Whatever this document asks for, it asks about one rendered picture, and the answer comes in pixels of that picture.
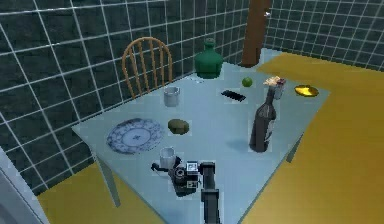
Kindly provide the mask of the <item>dark wine bottle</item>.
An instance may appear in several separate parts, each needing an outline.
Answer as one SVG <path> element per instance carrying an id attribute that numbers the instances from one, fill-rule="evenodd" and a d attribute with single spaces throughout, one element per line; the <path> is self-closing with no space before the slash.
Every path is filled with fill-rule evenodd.
<path id="1" fill-rule="evenodd" d="M 268 149 L 272 135 L 274 122 L 277 117 L 276 110 L 273 106 L 274 96 L 275 88 L 269 86 L 264 103 L 255 113 L 249 146 L 253 151 L 258 153 L 265 152 Z"/>

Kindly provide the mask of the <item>wooden spindle chair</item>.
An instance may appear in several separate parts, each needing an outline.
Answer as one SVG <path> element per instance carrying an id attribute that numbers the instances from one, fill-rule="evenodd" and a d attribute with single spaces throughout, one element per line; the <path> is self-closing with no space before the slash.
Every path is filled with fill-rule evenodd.
<path id="1" fill-rule="evenodd" d="M 149 47 L 153 87 L 158 89 L 173 82 L 173 58 L 169 47 L 154 37 L 137 38 L 125 48 L 121 58 L 121 69 L 132 99 L 151 92 L 144 43 Z"/>

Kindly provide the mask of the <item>brown room door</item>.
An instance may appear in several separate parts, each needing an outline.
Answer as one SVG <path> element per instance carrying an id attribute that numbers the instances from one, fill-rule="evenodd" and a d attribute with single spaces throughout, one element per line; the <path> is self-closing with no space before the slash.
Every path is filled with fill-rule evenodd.
<path id="1" fill-rule="evenodd" d="M 259 63 L 271 0 L 250 0 L 241 65 L 253 67 Z"/>

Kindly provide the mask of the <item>green glass bottle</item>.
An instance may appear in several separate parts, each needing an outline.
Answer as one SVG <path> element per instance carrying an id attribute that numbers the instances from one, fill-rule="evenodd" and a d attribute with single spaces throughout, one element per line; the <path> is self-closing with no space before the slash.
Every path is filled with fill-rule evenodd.
<path id="1" fill-rule="evenodd" d="M 207 38 L 204 41 L 204 50 L 195 57 L 195 71 L 202 79 L 215 79 L 220 76 L 223 57 L 214 49 L 215 40 Z"/>

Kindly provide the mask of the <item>pale blue table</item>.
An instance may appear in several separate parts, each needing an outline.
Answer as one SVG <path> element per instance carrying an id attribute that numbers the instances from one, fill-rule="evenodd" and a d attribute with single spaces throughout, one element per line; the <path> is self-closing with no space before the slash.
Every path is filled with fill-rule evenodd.
<path id="1" fill-rule="evenodd" d="M 251 87 L 242 80 L 250 77 Z M 181 90 L 176 107 L 164 104 L 162 91 L 154 91 L 74 126 L 74 132 L 90 147 L 104 175 L 115 173 L 165 224 L 203 224 L 200 195 L 179 198 L 164 173 L 151 170 L 159 150 L 134 155 L 112 151 L 106 144 L 109 132 L 119 123 L 133 118 L 150 118 L 166 126 L 173 118 L 185 120 L 190 130 L 185 135 L 166 133 L 159 148 L 172 147 L 184 161 L 212 161 L 215 182 L 220 191 L 222 224 L 239 224 L 268 181 L 285 160 L 291 160 L 302 135 L 325 103 L 329 93 L 320 90 L 314 98 L 301 97 L 288 81 L 276 101 L 275 121 L 269 147 L 256 153 L 249 139 L 256 109 L 264 102 L 263 82 L 267 74 L 226 63 L 217 79 L 200 80 L 189 76 L 176 81 Z M 242 102 L 222 95 L 231 90 L 246 97 Z"/>

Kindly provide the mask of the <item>yellow bowl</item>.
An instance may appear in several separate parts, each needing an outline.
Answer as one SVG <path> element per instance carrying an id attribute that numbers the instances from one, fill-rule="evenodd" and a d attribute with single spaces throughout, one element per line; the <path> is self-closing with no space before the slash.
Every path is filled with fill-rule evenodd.
<path id="1" fill-rule="evenodd" d="M 319 94 L 318 89 L 311 85 L 297 85 L 294 90 L 303 97 L 316 97 Z"/>

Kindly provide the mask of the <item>white coffee mug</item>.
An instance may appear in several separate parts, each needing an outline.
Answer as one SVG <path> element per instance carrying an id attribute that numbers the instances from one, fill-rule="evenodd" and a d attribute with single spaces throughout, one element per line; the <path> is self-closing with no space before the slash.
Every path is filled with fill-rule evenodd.
<path id="1" fill-rule="evenodd" d="M 175 150 L 172 147 L 165 147 L 160 150 L 160 167 L 171 169 L 176 160 Z"/>
<path id="2" fill-rule="evenodd" d="M 179 105 L 180 88 L 168 86 L 164 88 L 164 104 L 167 107 L 176 107 Z"/>

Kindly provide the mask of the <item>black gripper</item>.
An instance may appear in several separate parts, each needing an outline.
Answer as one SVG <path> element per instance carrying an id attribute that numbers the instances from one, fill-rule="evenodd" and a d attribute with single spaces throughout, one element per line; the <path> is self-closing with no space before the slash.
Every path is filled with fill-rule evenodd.
<path id="1" fill-rule="evenodd" d="M 187 174 L 184 167 L 177 167 L 181 164 L 182 159 L 176 156 L 174 167 L 176 168 L 161 168 L 159 164 L 152 163 L 152 171 L 167 172 L 174 186 L 185 187 L 187 185 Z"/>

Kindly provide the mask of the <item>blue patterned plate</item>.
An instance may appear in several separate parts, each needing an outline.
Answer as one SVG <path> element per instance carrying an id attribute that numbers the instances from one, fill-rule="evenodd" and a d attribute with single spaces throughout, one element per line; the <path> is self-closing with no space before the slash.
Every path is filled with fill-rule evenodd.
<path id="1" fill-rule="evenodd" d="M 153 119 L 134 118 L 114 127 L 106 144 L 121 154 L 136 154 L 155 148 L 164 137 L 163 126 Z"/>

